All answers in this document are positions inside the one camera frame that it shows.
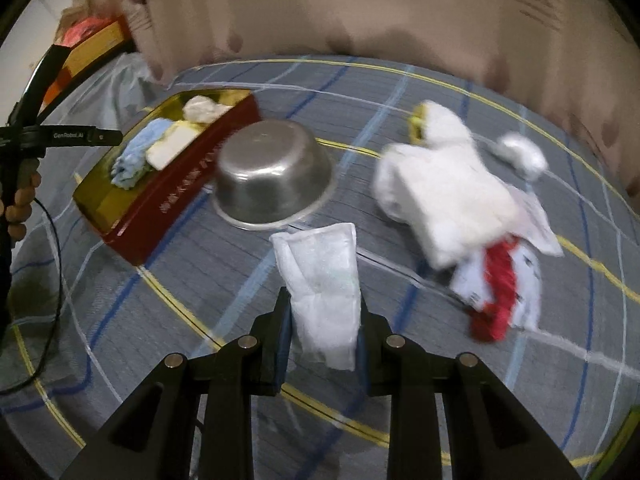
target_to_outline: metal screw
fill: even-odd
[[[252,335],[243,335],[238,339],[238,346],[240,348],[253,348],[258,344],[258,340]]]
[[[460,357],[458,359],[460,360],[460,364],[469,368],[473,368],[478,364],[478,358],[473,354],[469,354],[468,352],[460,354]]]
[[[164,365],[168,368],[177,368],[184,361],[184,357],[180,354],[169,354],[164,358]]]
[[[398,334],[392,334],[386,338],[386,344],[391,346],[391,348],[402,348],[404,343],[406,343],[404,337]]]

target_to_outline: blue towel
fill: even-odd
[[[122,189],[131,189],[151,169],[146,163],[145,153],[165,131],[174,124],[169,119],[154,119],[129,141],[122,154],[111,168],[111,183]]]

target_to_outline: red box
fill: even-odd
[[[192,90],[176,94],[134,126],[132,139],[148,122],[165,117],[182,119],[182,106],[196,95],[232,105],[164,170],[151,170],[131,190],[111,184],[111,167],[126,142],[109,150],[74,192],[78,209],[105,243],[134,266],[151,255],[167,229],[212,179],[222,143],[234,132],[260,121],[257,102],[249,90]]]

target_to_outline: black cable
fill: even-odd
[[[56,239],[56,251],[58,253],[58,305],[56,306],[56,315],[53,319],[51,330],[49,331],[49,336],[47,337],[47,342],[45,343],[44,349],[42,350],[42,355],[40,357],[40,361],[38,362],[38,367],[34,370],[33,374],[31,374],[31,376],[25,379],[23,382],[16,384],[15,386],[11,386],[10,388],[7,388],[5,390],[0,390],[0,397],[5,397],[19,392],[20,390],[32,384],[38,377],[40,377],[40,375],[44,371],[45,364],[47,363],[47,354],[49,352],[49,347],[53,342],[54,336],[56,335],[56,329],[58,328],[58,325],[60,323],[60,313],[62,312],[62,252],[60,251],[60,239],[58,238],[58,230],[56,229],[53,218],[49,214],[49,211],[47,211],[47,208],[42,205],[42,202],[37,198],[34,199],[34,202],[42,208],[44,214],[47,216],[47,220],[49,220],[49,224],[53,229],[53,235]]]

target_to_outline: metal bowl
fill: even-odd
[[[309,129],[265,120],[239,130],[222,146],[214,203],[229,223],[268,230],[315,211],[334,187],[329,156]]]

